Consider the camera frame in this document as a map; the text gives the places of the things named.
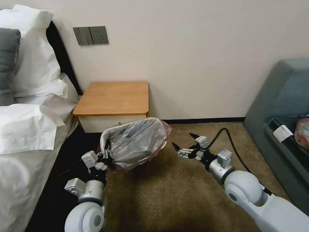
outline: gray pillow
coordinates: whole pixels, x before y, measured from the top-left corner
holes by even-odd
[[[0,106],[14,104],[12,72],[18,58],[20,31],[0,28]]]

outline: trash bin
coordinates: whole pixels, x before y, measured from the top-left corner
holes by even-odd
[[[155,157],[171,131],[168,124],[157,118],[111,127],[101,135],[101,151],[109,151],[111,169],[129,170]]]

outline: plastic bag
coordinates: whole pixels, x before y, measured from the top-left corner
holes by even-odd
[[[131,169],[157,155],[171,133],[171,127],[157,118],[115,126],[105,130],[101,150],[110,142],[114,169]]]
[[[296,142],[309,150],[309,118],[297,122],[294,135]]]

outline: wooden tabletop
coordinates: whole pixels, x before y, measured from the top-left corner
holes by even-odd
[[[76,116],[148,113],[148,82],[91,82],[78,102]]]

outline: gray sofa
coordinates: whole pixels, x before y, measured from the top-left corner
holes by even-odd
[[[293,136],[279,143],[272,134],[282,124],[294,133],[296,122],[303,118],[300,116],[307,114],[309,58],[285,59],[273,67],[246,115],[244,127],[290,199],[309,215],[309,153]]]

